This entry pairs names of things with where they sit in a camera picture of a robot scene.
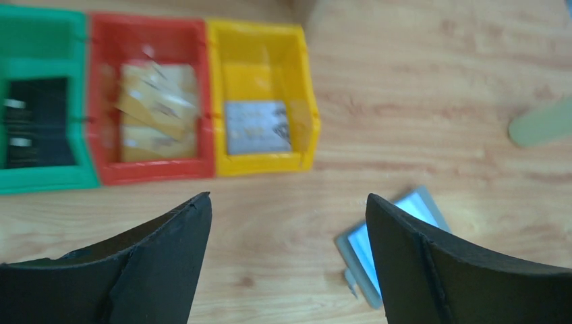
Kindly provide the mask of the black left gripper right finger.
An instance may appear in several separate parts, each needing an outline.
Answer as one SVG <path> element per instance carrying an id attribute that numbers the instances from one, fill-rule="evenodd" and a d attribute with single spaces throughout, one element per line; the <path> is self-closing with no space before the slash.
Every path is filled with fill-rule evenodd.
<path id="1" fill-rule="evenodd" d="M 366 225 L 389 323 L 570 323 L 571 270 L 483 248 L 370 194 Z"/>

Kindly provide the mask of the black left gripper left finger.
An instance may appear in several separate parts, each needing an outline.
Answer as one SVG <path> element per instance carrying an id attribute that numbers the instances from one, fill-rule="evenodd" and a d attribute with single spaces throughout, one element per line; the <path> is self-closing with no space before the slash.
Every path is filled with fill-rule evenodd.
<path id="1" fill-rule="evenodd" d="M 58 259 L 1 265 L 2 323 L 186 323 L 212 223 L 207 192 Z"/>

